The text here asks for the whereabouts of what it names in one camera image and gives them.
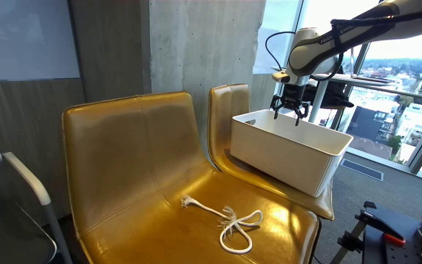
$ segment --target gray carpet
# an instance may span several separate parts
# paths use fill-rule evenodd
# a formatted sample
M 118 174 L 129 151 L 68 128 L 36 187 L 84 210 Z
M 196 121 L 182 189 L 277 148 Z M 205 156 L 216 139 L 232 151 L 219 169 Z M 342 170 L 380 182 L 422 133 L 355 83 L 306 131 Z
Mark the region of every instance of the gray carpet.
M 359 214 L 364 201 L 380 203 L 415 219 L 422 216 L 422 179 L 400 172 L 370 160 L 345 154 L 345 159 L 384 173 L 381 182 L 345 167 L 338 167 L 333 176 L 333 207 L 335 221 L 322 221 L 322 232 L 315 250 L 315 256 L 328 264 L 340 246 L 336 243 L 345 230 L 351 231 L 357 223 L 354 215 Z M 344 264 L 360 264 L 361 254 L 349 252 Z

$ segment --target white chair armrest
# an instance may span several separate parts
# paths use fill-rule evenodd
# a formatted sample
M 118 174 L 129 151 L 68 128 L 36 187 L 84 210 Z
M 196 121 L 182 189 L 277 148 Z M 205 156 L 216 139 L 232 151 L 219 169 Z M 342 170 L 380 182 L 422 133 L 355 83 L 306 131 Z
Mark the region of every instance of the white chair armrest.
M 37 195 L 41 205 L 47 205 L 52 202 L 42 182 L 40 182 L 40 180 L 35 177 L 35 175 L 14 154 L 12 154 L 12 152 L 4 153 L 3 157 L 5 157 L 7 161 L 9 161 L 9 163 L 14 167 L 14 169 L 30 185 L 32 190 Z

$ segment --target white plastic bin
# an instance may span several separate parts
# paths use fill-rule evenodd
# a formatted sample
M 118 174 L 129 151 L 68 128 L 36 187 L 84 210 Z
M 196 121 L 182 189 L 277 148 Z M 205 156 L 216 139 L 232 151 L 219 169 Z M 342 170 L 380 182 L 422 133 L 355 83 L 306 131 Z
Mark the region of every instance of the white plastic bin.
M 231 155 L 296 189 L 318 197 L 353 137 L 260 110 L 232 119 Z

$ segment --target sky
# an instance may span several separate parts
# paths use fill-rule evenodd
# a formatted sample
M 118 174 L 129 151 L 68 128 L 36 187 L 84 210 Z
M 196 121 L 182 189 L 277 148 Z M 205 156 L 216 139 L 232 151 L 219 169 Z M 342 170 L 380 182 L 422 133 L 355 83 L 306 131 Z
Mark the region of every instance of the sky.
M 268 0 L 262 26 L 293 30 L 293 18 L 299 3 L 300 0 Z M 377 3 L 378 0 L 309 0 L 302 26 L 318 27 L 326 32 L 331 29 L 330 20 L 356 17 Z M 422 35 L 404 40 L 373 42 L 366 58 L 422 58 Z

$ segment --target bin handle hole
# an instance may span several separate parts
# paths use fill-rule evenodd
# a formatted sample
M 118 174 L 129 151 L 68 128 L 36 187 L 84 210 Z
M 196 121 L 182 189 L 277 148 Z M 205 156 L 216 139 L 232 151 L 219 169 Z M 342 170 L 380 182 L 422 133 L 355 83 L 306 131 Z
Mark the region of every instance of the bin handle hole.
M 245 122 L 245 124 L 249 124 L 249 125 L 255 125 L 256 120 L 252 119 L 252 120 L 248 120 L 247 122 Z

